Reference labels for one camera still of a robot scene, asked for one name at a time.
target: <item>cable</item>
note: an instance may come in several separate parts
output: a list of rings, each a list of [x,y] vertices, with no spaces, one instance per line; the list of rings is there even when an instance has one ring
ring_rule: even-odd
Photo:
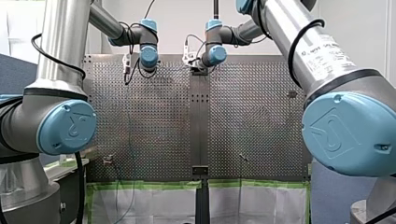
[[[314,21],[309,22],[301,31],[297,34],[296,38],[294,39],[293,43],[291,44],[290,51],[289,51],[289,58],[288,58],[288,66],[289,66],[289,74],[291,79],[293,79],[294,83],[301,88],[300,82],[297,80],[297,77],[294,73],[293,62],[294,62],[294,53],[296,51],[297,45],[300,42],[301,38],[305,35],[305,33],[316,26],[324,27],[325,22],[322,19],[316,19]]]
[[[195,39],[199,40],[201,43],[204,43],[205,41],[202,40],[200,37],[198,37],[197,35],[187,35],[186,37],[186,45],[189,43],[189,37],[194,37]]]
[[[136,63],[137,63],[137,70],[139,71],[140,76],[142,76],[143,78],[150,79],[150,78],[154,77],[157,74],[157,67],[155,67],[155,70],[152,73],[152,75],[146,77],[145,75],[143,75],[142,71],[140,70],[140,58],[137,59]]]
[[[134,76],[134,71],[136,70],[137,65],[138,65],[138,62],[136,62],[136,63],[134,64],[134,69],[132,70],[131,76],[129,77],[129,80],[128,80],[128,81],[126,80],[128,74],[124,74],[124,83],[125,83],[125,86],[128,86],[128,85],[131,83],[132,77]]]
[[[84,166],[82,165],[82,159],[79,152],[75,153],[77,170],[78,170],[78,213],[76,224],[82,224],[82,219],[84,218],[84,206],[85,206],[85,178],[84,178]]]
[[[58,64],[61,64],[61,65],[63,65],[63,66],[69,67],[69,68],[71,68],[71,69],[73,69],[73,70],[76,70],[76,71],[80,72],[80,73],[81,73],[81,76],[82,76],[82,80],[84,80],[84,79],[85,79],[85,76],[86,76],[84,70],[82,70],[81,68],[79,68],[79,67],[77,67],[77,66],[74,66],[74,65],[72,65],[72,64],[64,63],[64,62],[62,62],[61,60],[56,59],[56,58],[50,56],[48,53],[46,53],[42,48],[40,48],[40,47],[37,45],[37,43],[36,43],[35,41],[36,41],[38,38],[40,38],[41,36],[42,36],[42,34],[33,36],[32,40],[31,40],[33,47],[34,47],[38,52],[40,52],[40,54],[42,54],[44,57],[46,57],[46,58],[52,60],[53,62],[58,63]]]
[[[272,39],[269,32],[265,30],[264,25],[262,24],[262,0],[257,0],[257,17],[259,18],[259,25],[262,28],[262,33],[268,38]]]
[[[261,43],[262,41],[264,41],[266,38],[268,38],[267,36],[265,36],[263,39],[258,40],[258,41],[252,41],[250,44],[258,44]]]
[[[130,43],[130,45],[129,45],[129,54],[132,55],[134,53],[134,35],[132,34],[131,26],[128,25],[126,22],[123,22],[123,21],[119,21],[119,24],[122,24],[122,25],[126,26],[126,28],[128,29],[126,35],[128,36],[128,41]]]
[[[239,41],[238,41],[238,38],[236,38],[236,35],[235,35],[235,32],[233,31],[233,28],[231,28],[230,26],[225,26],[225,27],[227,27],[231,31],[231,43],[233,43],[233,40],[235,40],[236,44],[234,44],[233,47],[236,48],[236,49],[239,48]]]
[[[382,220],[384,220],[387,217],[391,217],[396,214],[396,207],[389,209],[387,212],[379,215],[378,217],[373,218],[372,220],[366,222],[366,224],[375,224],[378,223]]]
[[[127,96],[130,96],[130,89],[129,87],[127,87]],[[136,166],[136,161],[135,161],[135,155],[134,155],[134,151],[132,150],[132,133],[131,133],[131,128],[132,128],[132,123],[131,123],[131,109],[128,109],[128,149],[131,152],[132,155],[132,164],[133,164],[133,171],[135,170],[135,166]],[[131,199],[131,203],[129,204],[128,209],[125,211],[125,213],[121,216],[120,219],[118,219],[114,224],[119,224],[125,217],[126,215],[129,213],[129,211],[131,211],[132,205],[134,204],[134,188],[135,188],[135,180],[133,180],[133,192],[132,192],[132,199]]]
[[[152,7],[152,5],[154,4],[154,2],[155,2],[155,0],[152,0],[151,3],[149,4],[148,11],[146,12],[145,19],[148,17],[149,11],[151,10],[151,7]]]
[[[195,59],[194,59],[195,61],[198,60],[199,52],[201,52],[201,49],[204,47],[205,44],[206,44],[206,41],[205,41],[204,43],[202,43],[201,47],[198,49],[198,51],[197,51],[197,56],[196,56]]]

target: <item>pegboard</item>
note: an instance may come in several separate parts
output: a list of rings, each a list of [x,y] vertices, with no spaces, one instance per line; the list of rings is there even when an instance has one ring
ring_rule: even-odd
[[[209,178],[304,180],[304,93],[282,59],[251,58],[210,76]]]
[[[125,86],[122,55],[88,57],[98,118],[89,181],[190,179],[190,78],[182,64],[162,63],[150,79],[136,72]],[[113,163],[104,165],[109,155]]]
[[[181,55],[162,56],[154,78],[135,73],[128,87],[121,59],[86,58],[98,115],[88,181],[189,180],[193,165],[208,165],[209,178],[307,177],[304,95],[281,57],[231,56],[208,77],[193,77]],[[108,155],[113,165],[104,165]]]

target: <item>green tape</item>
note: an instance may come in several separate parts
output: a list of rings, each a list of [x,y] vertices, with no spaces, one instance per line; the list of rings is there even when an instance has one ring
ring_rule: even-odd
[[[305,189],[305,182],[281,182],[268,180],[247,180],[247,179],[228,179],[228,180],[209,180],[210,188],[239,188],[239,187],[265,187],[265,188],[284,188],[284,189]]]
[[[93,204],[93,194],[95,193],[94,188],[87,185],[87,193],[85,194],[85,201],[87,203],[86,214],[88,216],[88,224],[92,224],[92,204]]]
[[[209,180],[209,187],[214,189],[225,189],[225,188],[240,188],[241,180],[239,179],[225,179],[225,180]]]
[[[146,182],[121,181],[117,186],[117,182],[108,183],[89,183],[87,184],[93,190],[112,190],[112,189],[198,189],[201,187],[201,181],[180,181],[180,182]]]

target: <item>black cable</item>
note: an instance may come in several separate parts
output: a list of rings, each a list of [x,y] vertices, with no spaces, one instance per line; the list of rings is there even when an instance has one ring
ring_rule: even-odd
[[[370,221],[366,222],[366,224],[375,224],[378,223],[382,220],[384,220],[387,217],[391,217],[396,214],[396,207],[389,209],[387,212],[379,215],[378,217],[375,217],[371,219]]]
[[[186,37],[186,43],[188,43],[189,37],[194,37],[195,39],[199,40],[201,43],[204,43],[204,42],[205,42],[205,41],[202,40],[200,37],[198,37],[198,35],[187,35],[187,37]]]
[[[58,63],[58,64],[61,64],[61,65],[63,65],[63,66],[69,67],[69,68],[71,68],[71,69],[73,69],[73,70],[76,70],[76,71],[80,72],[80,73],[81,73],[81,76],[82,76],[82,80],[84,80],[84,79],[85,79],[85,76],[86,76],[84,70],[82,70],[81,68],[79,68],[79,67],[77,67],[77,66],[74,66],[74,65],[72,65],[72,64],[64,63],[64,62],[62,62],[61,60],[56,59],[56,58],[50,56],[48,53],[46,53],[42,48],[40,48],[40,47],[37,45],[37,43],[36,43],[35,41],[36,41],[38,38],[40,38],[41,36],[42,36],[42,34],[33,36],[32,40],[31,40],[33,47],[34,47],[38,52],[40,52],[40,54],[42,54],[44,57],[50,59],[51,61],[53,61],[53,62],[55,62],[55,63]]]
[[[128,25],[126,22],[123,21],[119,21],[119,24],[122,24],[124,26],[126,26],[127,28],[127,34],[126,36],[128,37],[128,41],[129,41],[129,54],[133,54],[134,53],[134,35],[132,34],[132,29],[130,25]]]
[[[154,4],[154,2],[155,2],[155,0],[152,0],[151,3],[149,4],[148,11],[146,12],[145,19],[148,17],[149,11],[151,10],[152,4]]]
[[[155,67],[155,70],[154,70],[154,72],[152,73],[152,75],[146,77],[145,75],[143,75],[142,71],[140,70],[140,58],[137,59],[136,63],[137,63],[137,70],[139,71],[140,76],[142,76],[143,78],[150,79],[150,78],[154,77],[154,76],[157,74],[157,67]]]
[[[127,75],[127,74],[124,75],[124,83],[125,83],[125,86],[128,86],[128,85],[131,83],[132,77],[134,76],[134,71],[136,70],[137,65],[138,65],[138,62],[136,62],[136,63],[134,64],[134,69],[132,70],[131,76],[129,77],[129,80],[128,80],[128,81],[126,80],[128,75]]]
[[[233,28],[231,28],[230,26],[225,26],[225,27],[230,29],[230,31],[231,31],[231,43],[233,43],[233,40],[235,40],[236,44],[234,44],[233,47],[237,49],[239,47],[239,41],[238,41],[238,38],[236,38],[236,35],[235,35],[235,32],[233,31]]]
[[[258,43],[261,43],[262,41],[264,41],[265,39],[267,39],[268,37],[267,36],[265,36],[263,39],[261,39],[261,40],[257,40],[257,41],[252,41],[250,44],[258,44]]]
[[[309,22],[301,31],[297,34],[296,38],[294,39],[293,43],[291,44],[290,51],[289,51],[289,58],[288,58],[288,66],[289,66],[289,74],[291,79],[293,79],[294,83],[301,88],[300,82],[297,80],[297,77],[294,73],[293,68],[293,61],[294,61],[294,53],[296,51],[297,45],[300,42],[301,38],[305,35],[305,33],[316,26],[324,27],[325,22],[322,19],[316,19],[314,21]]]
[[[262,28],[262,33],[268,38],[272,39],[269,32],[265,30],[264,25],[262,24],[262,0],[257,0],[257,17],[259,18],[259,25]]]
[[[78,213],[76,224],[82,224],[82,219],[84,218],[84,205],[85,205],[85,178],[84,178],[84,166],[82,165],[82,159],[79,152],[75,153],[77,170],[78,170]]]

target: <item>light blue joint cap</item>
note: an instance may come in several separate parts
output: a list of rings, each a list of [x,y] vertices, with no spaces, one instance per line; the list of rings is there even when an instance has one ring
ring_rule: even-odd
[[[241,14],[250,14],[252,6],[253,0],[236,0],[236,10]]]
[[[222,45],[216,45],[210,49],[207,56],[211,64],[217,65],[223,63],[227,59],[227,51]]]
[[[140,48],[140,62],[147,68],[152,68],[157,65],[158,51],[154,46],[146,45]]]
[[[140,21],[140,24],[146,26],[150,30],[157,32],[157,22],[151,19],[143,19]]]
[[[303,125],[306,146],[329,169],[354,176],[396,174],[396,113],[376,99],[324,94],[305,110]]]
[[[37,132],[37,146],[49,155],[72,154],[87,146],[96,130],[96,114],[91,105],[69,100],[55,106]]]
[[[206,31],[209,31],[215,27],[222,26],[222,22],[220,20],[210,20],[206,23]]]
[[[8,100],[9,98],[14,98],[14,97],[20,97],[22,96],[21,94],[4,94],[0,95],[0,101],[5,101]]]

